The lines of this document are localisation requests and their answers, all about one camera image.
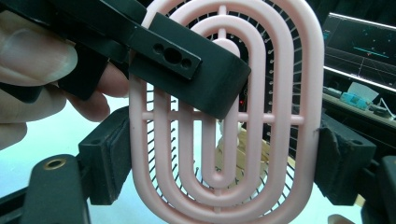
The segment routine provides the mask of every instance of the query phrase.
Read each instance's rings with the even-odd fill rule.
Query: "blue object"
[[[355,106],[356,108],[361,110],[366,110],[367,106],[370,104],[358,95],[349,92],[344,92],[341,95],[340,100],[348,105]]]

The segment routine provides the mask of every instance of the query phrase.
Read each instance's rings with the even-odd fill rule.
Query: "monitor screen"
[[[396,92],[396,27],[331,13],[325,69]]]

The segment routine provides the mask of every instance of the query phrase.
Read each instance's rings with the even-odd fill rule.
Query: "hand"
[[[77,61],[74,48],[55,34],[8,11],[0,13],[0,82],[45,85],[33,104],[22,103],[0,90],[0,149],[22,140],[27,133],[26,122],[61,111],[66,99],[86,119],[101,121],[110,111],[104,94],[122,97],[128,93],[127,78],[112,64],[88,101],[57,88],[56,80],[69,74]]]

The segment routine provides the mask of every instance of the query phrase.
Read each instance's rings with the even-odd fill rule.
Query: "pink plastic part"
[[[238,112],[238,99],[224,120],[224,167],[215,170],[216,121],[178,103],[171,110],[171,97],[154,88],[154,109],[147,108],[148,85],[130,76],[131,148],[134,184],[146,206],[169,223],[288,223],[303,210],[313,185],[320,124],[321,85],[323,75],[323,40],[315,14],[304,0],[274,0],[296,25],[303,46],[301,102],[298,115],[291,114],[294,46],[284,19],[262,0],[192,0],[179,7],[182,0],[158,0],[148,8],[143,25],[149,26],[156,12],[167,14],[179,7],[170,18],[183,25],[207,13],[217,16],[199,21],[191,29],[202,35],[218,34],[214,42],[239,55],[226,34],[238,36],[247,46],[249,66],[248,112]],[[271,36],[274,46],[273,111],[264,111],[265,55],[261,34],[249,22],[228,15],[240,12],[257,21]],[[148,125],[153,120],[155,172],[158,195],[149,174]],[[183,190],[173,177],[171,162],[171,120],[177,120],[178,174]],[[202,177],[196,179],[193,155],[193,123],[202,121]],[[247,123],[247,157],[244,178],[238,185],[227,187],[235,179],[237,122]],[[265,188],[251,201],[247,199],[260,181],[262,124],[271,124],[271,152]],[[290,126],[299,128],[297,160],[292,188],[287,199],[274,211],[285,185],[289,155]]]

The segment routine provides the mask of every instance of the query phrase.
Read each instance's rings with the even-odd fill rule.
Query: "countersunk hole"
[[[178,52],[176,49],[166,49],[163,56],[165,57],[165,60],[169,63],[177,64],[181,62],[181,53]]]
[[[352,140],[352,142],[356,145],[363,145],[363,142],[358,141],[358,140]]]
[[[155,44],[153,49],[154,49],[155,53],[163,54],[163,45],[162,44]]]
[[[54,159],[44,164],[44,170],[56,170],[66,164],[66,159]]]
[[[190,59],[183,59],[183,60],[181,61],[181,66],[182,66],[183,68],[189,69],[189,68],[191,67],[191,61],[190,61]]]

